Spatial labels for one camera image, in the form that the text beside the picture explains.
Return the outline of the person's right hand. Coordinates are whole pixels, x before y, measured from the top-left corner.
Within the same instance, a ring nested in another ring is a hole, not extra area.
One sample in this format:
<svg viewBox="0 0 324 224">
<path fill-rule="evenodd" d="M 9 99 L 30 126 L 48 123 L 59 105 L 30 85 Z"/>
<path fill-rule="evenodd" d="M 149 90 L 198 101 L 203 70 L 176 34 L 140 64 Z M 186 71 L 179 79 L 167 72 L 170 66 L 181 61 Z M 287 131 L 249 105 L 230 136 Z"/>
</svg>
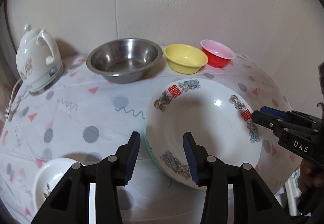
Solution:
<svg viewBox="0 0 324 224">
<path fill-rule="evenodd" d="M 323 168 L 303 159 L 300 164 L 299 189 L 305 193 L 311 187 L 323 187 Z"/>
</svg>

